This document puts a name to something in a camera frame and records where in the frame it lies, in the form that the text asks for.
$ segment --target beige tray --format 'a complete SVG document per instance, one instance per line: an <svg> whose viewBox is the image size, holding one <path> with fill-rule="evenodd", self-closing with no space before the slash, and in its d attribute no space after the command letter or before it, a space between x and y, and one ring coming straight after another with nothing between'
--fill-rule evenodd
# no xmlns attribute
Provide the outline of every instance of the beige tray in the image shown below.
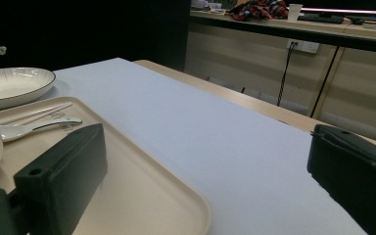
<svg viewBox="0 0 376 235"><path fill-rule="evenodd" d="M76 117L83 124L46 127L6 143L0 188L12 191L12 176L68 133L102 123L109 172L74 234L207 234L211 210L206 200L79 100L60 97L13 108L0 112L0 121L65 102L72 106L43 119Z"/></svg>

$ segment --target white tablecloth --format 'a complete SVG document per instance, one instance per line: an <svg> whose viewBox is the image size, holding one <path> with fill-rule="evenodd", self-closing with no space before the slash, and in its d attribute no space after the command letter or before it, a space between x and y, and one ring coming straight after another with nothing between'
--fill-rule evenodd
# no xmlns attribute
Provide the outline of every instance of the white tablecloth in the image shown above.
<svg viewBox="0 0 376 235"><path fill-rule="evenodd" d="M306 171L311 136L122 59L55 71L209 201L210 234L365 234Z"/></svg>

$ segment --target electrical cord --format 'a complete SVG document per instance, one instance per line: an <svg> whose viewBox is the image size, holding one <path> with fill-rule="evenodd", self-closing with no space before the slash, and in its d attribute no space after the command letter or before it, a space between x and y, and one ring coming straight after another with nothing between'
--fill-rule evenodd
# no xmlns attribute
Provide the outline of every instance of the electrical cord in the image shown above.
<svg viewBox="0 0 376 235"><path fill-rule="evenodd" d="M277 106L280 105L280 101L282 100L283 87L284 87L284 85L285 85L285 80L286 80L286 71L288 70L289 61L290 61L291 56L292 56L292 51L293 51L293 49L295 48L295 46L296 46L297 44L298 44L298 43L296 43L296 42L292 42L292 43L289 45L288 58L287 58L287 60L286 60L286 68L285 68L285 71L283 72L282 82L280 83L279 96L277 97Z"/></svg>

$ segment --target paper cup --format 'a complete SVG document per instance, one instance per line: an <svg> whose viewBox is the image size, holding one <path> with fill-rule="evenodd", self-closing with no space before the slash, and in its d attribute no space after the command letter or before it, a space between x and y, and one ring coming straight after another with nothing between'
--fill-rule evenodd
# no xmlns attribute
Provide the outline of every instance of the paper cup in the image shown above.
<svg viewBox="0 0 376 235"><path fill-rule="evenodd" d="M290 4L288 22L296 22L298 20L299 13L301 12L302 4Z"/></svg>

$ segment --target wall outlet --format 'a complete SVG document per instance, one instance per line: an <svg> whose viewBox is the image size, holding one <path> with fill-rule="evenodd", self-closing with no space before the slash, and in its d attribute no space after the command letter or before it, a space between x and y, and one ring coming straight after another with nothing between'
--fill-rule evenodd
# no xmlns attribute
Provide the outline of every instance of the wall outlet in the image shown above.
<svg viewBox="0 0 376 235"><path fill-rule="evenodd" d="M319 48L319 43L304 41L302 44L302 51L315 54Z"/></svg>
<svg viewBox="0 0 376 235"><path fill-rule="evenodd" d="M297 44L295 44L295 47L293 48L294 50L302 51L302 45L304 44L304 42L302 40L289 39L288 44L286 45L286 48L289 49L289 47L291 46L292 43L297 43Z"/></svg>

